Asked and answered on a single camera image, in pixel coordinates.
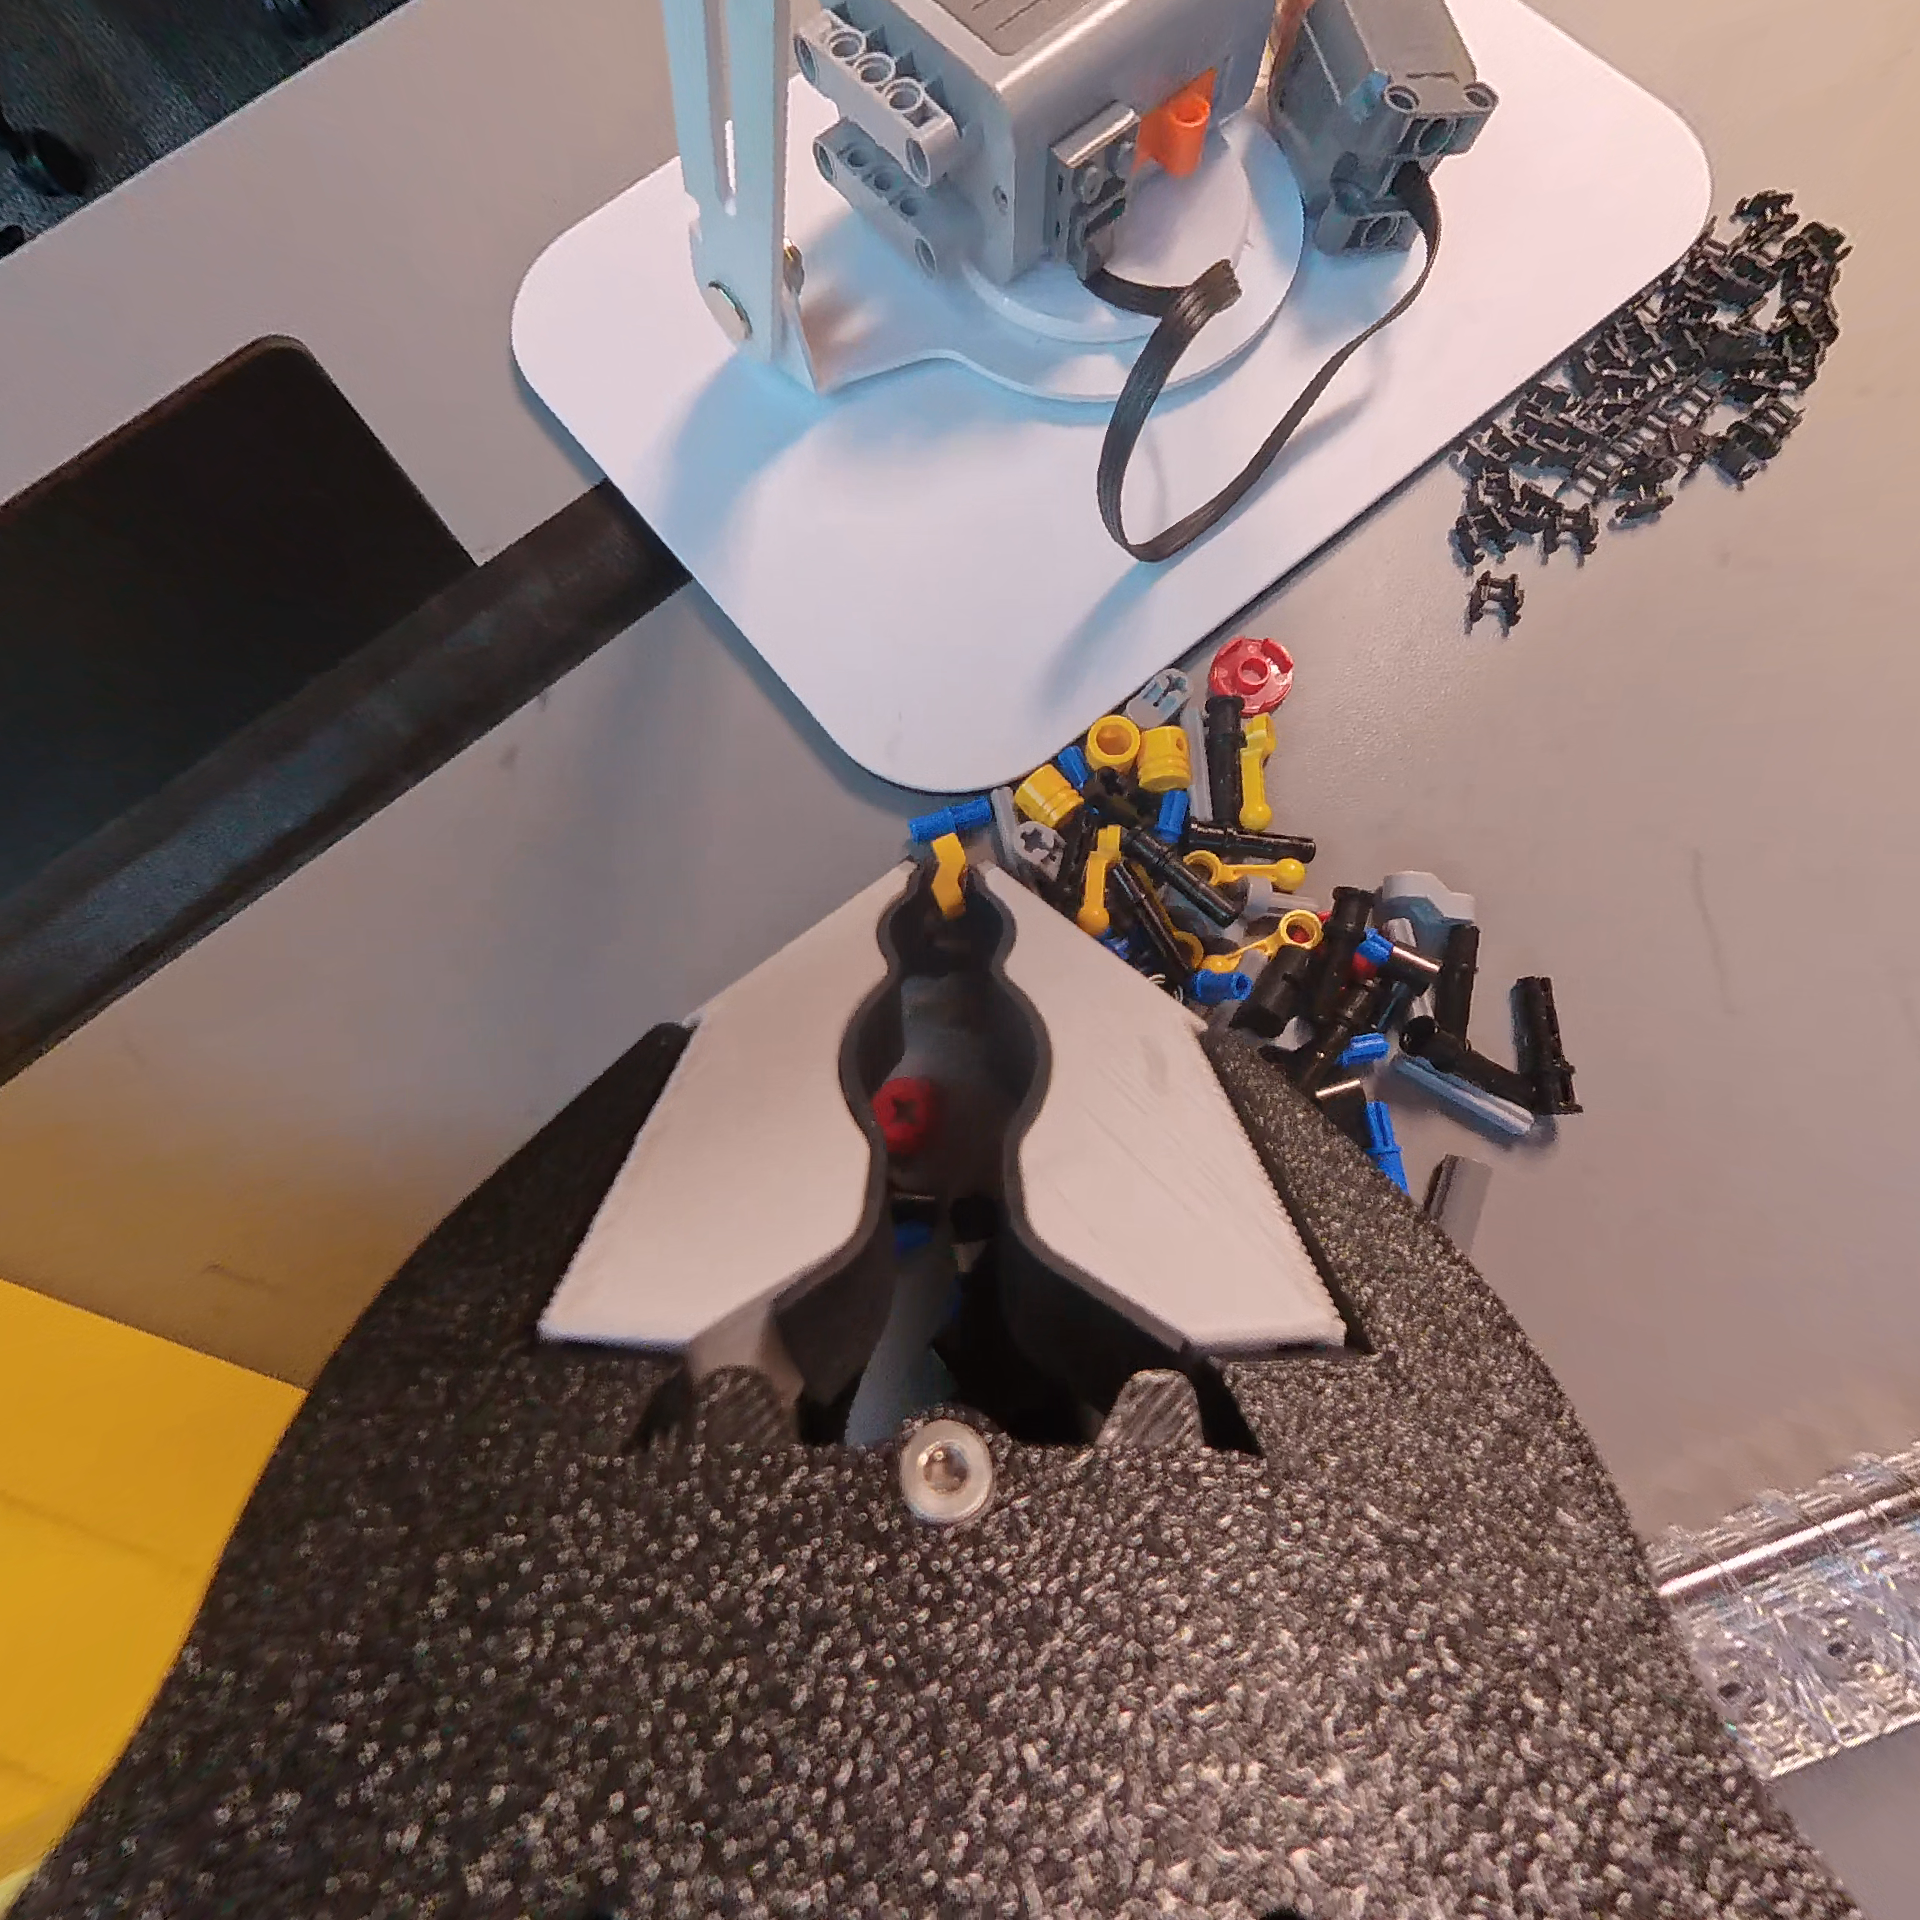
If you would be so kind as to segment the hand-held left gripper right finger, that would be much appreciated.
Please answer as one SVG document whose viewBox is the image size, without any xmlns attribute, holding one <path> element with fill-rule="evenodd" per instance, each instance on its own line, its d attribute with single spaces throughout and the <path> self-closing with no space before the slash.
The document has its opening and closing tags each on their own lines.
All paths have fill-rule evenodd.
<svg viewBox="0 0 1920 1920">
<path fill-rule="evenodd" d="M 1163 991 L 990 870 L 960 924 L 960 1402 L 1005 1435 L 1246 1435 L 1229 1361 L 1345 1316 Z"/>
</svg>

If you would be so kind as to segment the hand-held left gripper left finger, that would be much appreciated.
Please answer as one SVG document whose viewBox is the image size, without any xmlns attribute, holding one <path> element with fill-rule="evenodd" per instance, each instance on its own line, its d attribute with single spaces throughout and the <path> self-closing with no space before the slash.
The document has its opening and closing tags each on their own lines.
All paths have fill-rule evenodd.
<svg viewBox="0 0 1920 1920">
<path fill-rule="evenodd" d="M 780 1438 L 846 1408 L 895 1294 L 875 1091 L 900 1063 L 895 865 L 694 1015 L 539 1316 L 561 1345 L 744 1367 Z"/>
</svg>

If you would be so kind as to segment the pile of colourful toy pieces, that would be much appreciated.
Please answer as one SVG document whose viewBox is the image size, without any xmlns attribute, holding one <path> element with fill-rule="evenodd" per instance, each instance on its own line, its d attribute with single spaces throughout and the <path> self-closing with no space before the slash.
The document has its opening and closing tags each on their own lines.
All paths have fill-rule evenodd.
<svg viewBox="0 0 1920 1920">
<path fill-rule="evenodd" d="M 1270 757 L 1294 656 L 1229 641 L 1195 682 L 1154 673 L 1019 783 L 916 814 L 903 845 L 960 833 L 1053 913 L 1186 1011 L 1259 1056 L 1410 1189 L 1386 1076 L 1485 1137 L 1529 1141 L 1580 1115 L 1551 978 L 1509 991 L 1512 1048 L 1473 1039 L 1481 924 L 1428 871 L 1306 895 L 1315 843 L 1273 826 Z"/>
</svg>

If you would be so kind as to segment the grey desk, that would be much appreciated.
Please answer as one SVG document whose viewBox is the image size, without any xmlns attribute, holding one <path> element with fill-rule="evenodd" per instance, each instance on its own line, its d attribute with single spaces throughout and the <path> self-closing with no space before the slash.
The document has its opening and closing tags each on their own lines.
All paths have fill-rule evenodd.
<svg viewBox="0 0 1920 1920">
<path fill-rule="evenodd" d="M 1541 4 L 1715 195 L 1852 238 L 1804 423 L 1467 632 L 1428 466 L 1234 628 L 1300 662 L 1315 871 L 1475 895 L 1475 1041 L 1557 986 L 1583 1115 L 1475 1263 L 1646 1536 L 1916 1438 L 1916 4 Z M 265 334 L 475 563 L 586 465 L 512 374 L 542 246 L 673 153 L 640 4 L 408 4 L 4 265 L 4 494 Z M 698 588 L 4 1091 L 4 1279 L 288 1380 L 509 1149 L 892 865 Z"/>
</svg>

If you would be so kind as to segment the black desk strip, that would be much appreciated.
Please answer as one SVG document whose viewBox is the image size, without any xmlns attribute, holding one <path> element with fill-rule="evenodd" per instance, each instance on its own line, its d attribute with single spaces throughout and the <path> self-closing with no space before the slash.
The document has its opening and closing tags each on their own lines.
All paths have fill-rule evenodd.
<svg viewBox="0 0 1920 1920">
<path fill-rule="evenodd" d="M 4 897 L 4 1078 L 684 588 L 596 482 Z"/>
</svg>

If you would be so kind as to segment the yellow bin with toy parts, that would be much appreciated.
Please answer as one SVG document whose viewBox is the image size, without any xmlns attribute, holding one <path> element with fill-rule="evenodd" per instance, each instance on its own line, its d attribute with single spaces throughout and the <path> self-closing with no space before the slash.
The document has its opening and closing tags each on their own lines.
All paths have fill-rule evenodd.
<svg viewBox="0 0 1920 1920">
<path fill-rule="evenodd" d="M 299 1402 L 4 1282 L 4 1895 L 127 1747 Z"/>
</svg>

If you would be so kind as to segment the clear toy brick grey rod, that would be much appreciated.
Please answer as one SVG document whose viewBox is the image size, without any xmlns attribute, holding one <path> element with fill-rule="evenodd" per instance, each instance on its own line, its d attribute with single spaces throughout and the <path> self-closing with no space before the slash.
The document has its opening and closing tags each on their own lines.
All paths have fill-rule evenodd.
<svg viewBox="0 0 1920 1920">
<path fill-rule="evenodd" d="M 1916 1446 L 1670 1524 L 1646 1562 L 1763 1780 L 1916 1723 Z"/>
</svg>

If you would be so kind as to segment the heap of black toy pins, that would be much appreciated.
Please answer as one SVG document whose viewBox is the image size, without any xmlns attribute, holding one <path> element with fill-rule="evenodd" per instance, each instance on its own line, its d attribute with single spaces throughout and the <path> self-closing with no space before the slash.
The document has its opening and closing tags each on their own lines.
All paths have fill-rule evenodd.
<svg viewBox="0 0 1920 1920">
<path fill-rule="evenodd" d="M 1702 472 L 1726 487 L 1761 477 L 1839 343 L 1847 255 L 1852 238 L 1789 192 L 1754 192 L 1456 444 L 1467 628 L 1517 625 L 1524 588 L 1500 572 L 1514 548 L 1585 563 L 1604 531 L 1665 515 Z"/>
</svg>

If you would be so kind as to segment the grey toy battery box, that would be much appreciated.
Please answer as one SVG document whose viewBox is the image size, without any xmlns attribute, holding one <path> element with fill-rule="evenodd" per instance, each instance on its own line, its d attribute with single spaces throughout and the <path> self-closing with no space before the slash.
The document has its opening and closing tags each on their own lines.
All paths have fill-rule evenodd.
<svg viewBox="0 0 1920 1920">
<path fill-rule="evenodd" d="M 1101 271 L 1132 188 L 1198 169 L 1273 4 L 821 4 L 793 60 L 830 188 L 924 276 Z"/>
</svg>

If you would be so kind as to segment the grey toy motor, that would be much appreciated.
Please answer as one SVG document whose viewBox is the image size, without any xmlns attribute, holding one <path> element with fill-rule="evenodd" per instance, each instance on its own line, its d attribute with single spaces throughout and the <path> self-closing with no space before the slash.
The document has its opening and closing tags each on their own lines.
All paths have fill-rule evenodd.
<svg viewBox="0 0 1920 1920">
<path fill-rule="evenodd" d="M 1467 153 L 1499 108 L 1446 4 L 1313 4 L 1266 102 L 1309 243 L 1331 258 L 1406 253 L 1396 169 Z"/>
</svg>

